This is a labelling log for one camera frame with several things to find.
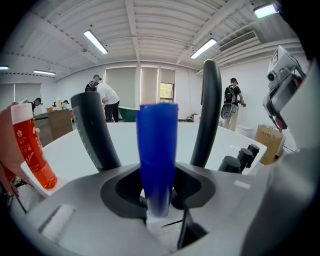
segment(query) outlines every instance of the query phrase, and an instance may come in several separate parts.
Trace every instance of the black cylinder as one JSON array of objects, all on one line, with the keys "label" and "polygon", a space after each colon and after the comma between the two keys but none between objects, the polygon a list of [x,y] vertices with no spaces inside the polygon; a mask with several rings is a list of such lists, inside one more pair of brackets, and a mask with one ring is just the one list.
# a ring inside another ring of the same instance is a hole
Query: black cylinder
[{"label": "black cylinder", "polygon": [[253,154],[249,149],[241,148],[237,159],[240,161],[240,173],[246,168],[247,164],[252,160]]},{"label": "black cylinder", "polygon": [[218,171],[239,174],[240,173],[240,161],[233,156],[225,156],[220,164]]},{"label": "black cylinder", "polygon": [[252,160],[249,161],[248,164],[246,165],[247,168],[250,168],[256,156],[258,155],[260,148],[257,145],[251,144],[248,146],[248,150],[252,152],[252,156],[253,156]]}]

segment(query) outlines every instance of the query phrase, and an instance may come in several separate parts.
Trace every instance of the air vent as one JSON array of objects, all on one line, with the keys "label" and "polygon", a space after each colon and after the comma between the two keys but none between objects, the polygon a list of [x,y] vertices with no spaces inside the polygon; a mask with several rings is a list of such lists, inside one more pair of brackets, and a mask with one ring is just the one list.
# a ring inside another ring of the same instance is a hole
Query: air vent
[{"label": "air vent", "polygon": [[225,52],[226,50],[237,48],[240,46],[243,46],[245,44],[251,43],[253,41],[259,41],[259,38],[257,34],[254,31],[250,31],[248,33],[245,33],[236,39],[233,39],[230,42],[227,42],[223,46],[219,48],[220,52]]}]

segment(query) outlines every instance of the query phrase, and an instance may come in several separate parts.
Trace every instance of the white ceiling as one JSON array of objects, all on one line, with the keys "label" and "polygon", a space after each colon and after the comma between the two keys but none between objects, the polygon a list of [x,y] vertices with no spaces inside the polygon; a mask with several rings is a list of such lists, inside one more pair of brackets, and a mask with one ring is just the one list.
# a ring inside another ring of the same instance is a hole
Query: white ceiling
[{"label": "white ceiling", "polygon": [[[50,70],[56,72],[57,79],[97,65],[136,60],[201,70],[204,60],[221,57],[220,46],[252,30],[260,40],[260,50],[249,54],[250,58],[271,55],[274,47],[266,43],[275,41],[275,45],[286,44],[291,52],[302,52],[297,36],[278,13],[256,18],[253,9],[266,2],[40,0],[11,34],[1,51],[0,65],[9,65],[10,70],[5,73]],[[88,29],[107,45],[107,55],[83,35]],[[218,43],[191,59],[192,52],[211,37]],[[223,65],[234,63],[231,58]]]}]

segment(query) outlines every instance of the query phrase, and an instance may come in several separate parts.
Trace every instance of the black backpack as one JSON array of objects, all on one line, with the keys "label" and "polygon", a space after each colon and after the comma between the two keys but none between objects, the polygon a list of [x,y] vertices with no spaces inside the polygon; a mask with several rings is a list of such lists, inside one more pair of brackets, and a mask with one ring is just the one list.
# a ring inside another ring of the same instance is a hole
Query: black backpack
[{"label": "black backpack", "polygon": [[96,91],[96,86],[97,86],[98,84],[99,84],[98,82],[90,81],[90,82],[86,85],[84,91],[85,91],[85,92],[95,92],[95,91]]},{"label": "black backpack", "polygon": [[224,103],[233,104],[236,102],[236,94],[234,92],[235,87],[227,87],[224,91]]}]

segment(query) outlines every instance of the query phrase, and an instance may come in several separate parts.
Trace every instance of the white shirt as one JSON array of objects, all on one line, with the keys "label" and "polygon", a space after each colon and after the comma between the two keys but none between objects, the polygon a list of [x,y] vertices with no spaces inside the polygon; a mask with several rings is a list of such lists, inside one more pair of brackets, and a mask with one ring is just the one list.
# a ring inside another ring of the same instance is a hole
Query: white shirt
[{"label": "white shirt", "polygon": [[106,100],[106,105],[115,104],[119,101],[119,97],[110,85],[101,82],[96,86],[96,91],[100,94],[101,101]]}]

